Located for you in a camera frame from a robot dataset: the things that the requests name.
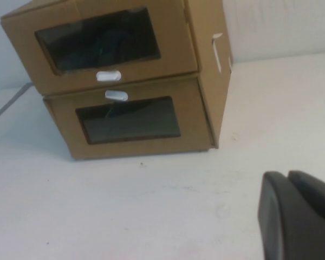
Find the cable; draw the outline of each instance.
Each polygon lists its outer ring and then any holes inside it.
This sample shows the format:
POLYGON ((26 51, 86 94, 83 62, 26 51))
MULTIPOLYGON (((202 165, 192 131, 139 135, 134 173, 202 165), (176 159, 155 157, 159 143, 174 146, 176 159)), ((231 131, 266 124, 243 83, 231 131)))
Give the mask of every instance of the cable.
POLYGON ((10 107, 13 105, 14 102, 16 102, 27 90, 32 87, 34 84, 32 82, 29 82, 25 84, 13 97, 10 99, 9 102, 7 102, 1 109, 0 109, 0 116, 10 107))

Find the drawer handle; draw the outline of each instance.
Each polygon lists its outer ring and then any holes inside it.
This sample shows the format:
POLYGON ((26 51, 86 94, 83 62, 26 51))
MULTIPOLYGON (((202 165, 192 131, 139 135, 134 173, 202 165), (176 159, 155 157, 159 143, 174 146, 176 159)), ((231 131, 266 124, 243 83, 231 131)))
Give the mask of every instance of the drawer handle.
POLYGON ((96 74, 97 81, 99 82, 111 82, 121 80, 121 73, 118 70, 115 71, 99 71, 96 74))
POLYGON ((129 99, 128 93, 118 90, 108 90, 105 92, 105 98, 114 101, 127 101, 129 99))
POLYGON ((212 38, 212 45, 213 45, 213 51, 214 55, 216 57, 217 65, 218 65, 218 70, 220 74, 222 73, 222 65, 220 63, 219 55, 218 55, 218 50, 217 50, 217 45, 216 41, 222 37, 223 34, 214 34, 212 38))

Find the black object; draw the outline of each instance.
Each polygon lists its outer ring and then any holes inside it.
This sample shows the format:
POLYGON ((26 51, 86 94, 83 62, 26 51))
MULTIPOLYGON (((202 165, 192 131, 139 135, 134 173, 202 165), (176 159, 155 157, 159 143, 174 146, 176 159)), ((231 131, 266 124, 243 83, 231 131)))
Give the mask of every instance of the black object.
POLYGON ((266 260, 325 260, 325 183, 299 171, 263 177, 259 206, 266 260))

